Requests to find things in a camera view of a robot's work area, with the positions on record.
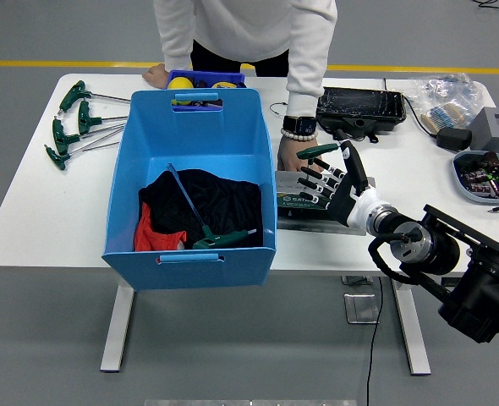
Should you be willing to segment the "person's left hand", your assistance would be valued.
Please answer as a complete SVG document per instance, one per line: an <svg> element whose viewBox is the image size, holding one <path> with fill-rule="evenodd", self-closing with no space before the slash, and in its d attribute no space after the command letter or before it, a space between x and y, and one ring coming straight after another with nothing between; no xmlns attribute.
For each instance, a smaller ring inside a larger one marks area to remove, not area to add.
<svg viewBox="0 0 499 406"><path fill-rule="evenodd" d="M308 161L299 159L297 153L315 146L318 146L317 139L298 141L283 136L278 147L277 170L300 172L302 167L308 167Z"/></svg>

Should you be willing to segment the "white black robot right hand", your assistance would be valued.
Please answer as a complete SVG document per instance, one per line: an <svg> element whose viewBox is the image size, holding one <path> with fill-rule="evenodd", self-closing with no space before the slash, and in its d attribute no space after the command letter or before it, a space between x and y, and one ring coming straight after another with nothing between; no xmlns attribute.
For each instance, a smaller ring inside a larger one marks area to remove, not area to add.
<svg viewBox="0 0 499 406"><path fill-rule="evenodd" d="M321 154L337 149L342 152L345 171L319 158ZM370 185L359 153L350 140L311 147L298 152L297 156L328 171L325 176L304 167L302 172L307 177L299 178L298 182L308 191L301 191L301 198L325 209L331 219L345 227L360 228L373 236L395 231L394 222L399 218L398 211L382 200L377 190Z"/></svg>

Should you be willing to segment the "person's right hand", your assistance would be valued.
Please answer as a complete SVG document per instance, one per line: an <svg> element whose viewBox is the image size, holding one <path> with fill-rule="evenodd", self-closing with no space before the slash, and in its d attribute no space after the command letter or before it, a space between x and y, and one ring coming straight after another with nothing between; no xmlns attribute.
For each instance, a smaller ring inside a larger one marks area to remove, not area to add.
<svg viewBox="0 0 499 406"><path fill-rule="evenodd" d="M166 71L165 64L159 63L148 68L141 76L145 82L157 89L166 89L169 72Z"/></svg>

